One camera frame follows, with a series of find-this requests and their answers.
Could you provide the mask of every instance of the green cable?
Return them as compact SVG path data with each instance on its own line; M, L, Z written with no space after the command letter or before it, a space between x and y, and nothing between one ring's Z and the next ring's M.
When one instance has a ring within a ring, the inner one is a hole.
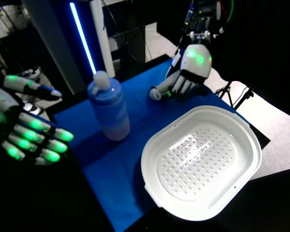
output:
M227 22L229 22L231 20L231 18L233 16L233 12L234 12L234 0L231 0L231 10L230 10L230 14L229 14Z

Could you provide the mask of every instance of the red wire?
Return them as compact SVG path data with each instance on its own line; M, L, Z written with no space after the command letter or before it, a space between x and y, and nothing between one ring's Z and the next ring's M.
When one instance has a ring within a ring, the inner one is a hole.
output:
M221 9L224 13L224 16L226 17L226 20L228 19L228 14L227 14L227 11L224 9L224 7L222 6L222 3L221 3L221 0L218 0L220 2L220 6L221 6Z

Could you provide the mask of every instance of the bottle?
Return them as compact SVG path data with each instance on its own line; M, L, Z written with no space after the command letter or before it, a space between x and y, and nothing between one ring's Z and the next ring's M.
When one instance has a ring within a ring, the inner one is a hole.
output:
M109 78L106 72L98 71L87 93L105 136L113 141L126 138L130 123L120 83Z

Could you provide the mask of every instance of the white plastic tray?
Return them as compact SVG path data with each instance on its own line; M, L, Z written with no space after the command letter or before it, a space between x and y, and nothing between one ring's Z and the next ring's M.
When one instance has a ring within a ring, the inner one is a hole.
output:
M157 206L191 221L221 212L260 164L249 125L214 106L196 107L152 136L141 159L145 189Z

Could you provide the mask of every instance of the blue tablecloth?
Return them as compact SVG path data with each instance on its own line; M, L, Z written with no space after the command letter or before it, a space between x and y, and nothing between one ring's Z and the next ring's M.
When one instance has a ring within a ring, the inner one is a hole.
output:
M60 126L75 135L70 148L115 231L127 229L155 205L144 189L140 163L151 136L196 106L214 105L235 112L207 88L207 96L186 101L150 100L150 87L164 79L170 63L122 83L131 131L121 142L104 137L89 100L54 115Z

